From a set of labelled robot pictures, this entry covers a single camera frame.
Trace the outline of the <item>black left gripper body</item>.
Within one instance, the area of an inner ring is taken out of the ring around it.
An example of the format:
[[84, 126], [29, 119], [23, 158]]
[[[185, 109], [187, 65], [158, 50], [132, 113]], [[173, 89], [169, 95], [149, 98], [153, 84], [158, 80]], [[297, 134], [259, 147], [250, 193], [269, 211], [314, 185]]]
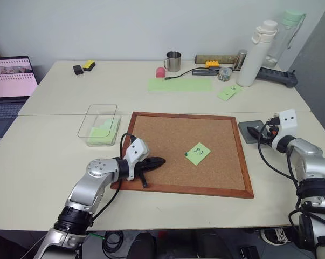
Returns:
[[141, 180], [145, 179], [144, 172], [151, 169], [154, 159], [152, 157], [144, 159], [142, 162], [138, 162], [135, 165], [135, 177]]

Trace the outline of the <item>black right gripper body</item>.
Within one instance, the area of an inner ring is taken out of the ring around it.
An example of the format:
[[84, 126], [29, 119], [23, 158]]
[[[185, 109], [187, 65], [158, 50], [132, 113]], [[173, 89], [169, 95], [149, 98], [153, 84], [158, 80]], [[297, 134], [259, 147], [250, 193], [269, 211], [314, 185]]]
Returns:
[[279, 118], [272, 118], [269, 121], [265, 122], [263, 127], [260, 130], [260, 139], [261, 138], [271, 138], [272, 141], [278, 134], [278, 126], [280, 125]]

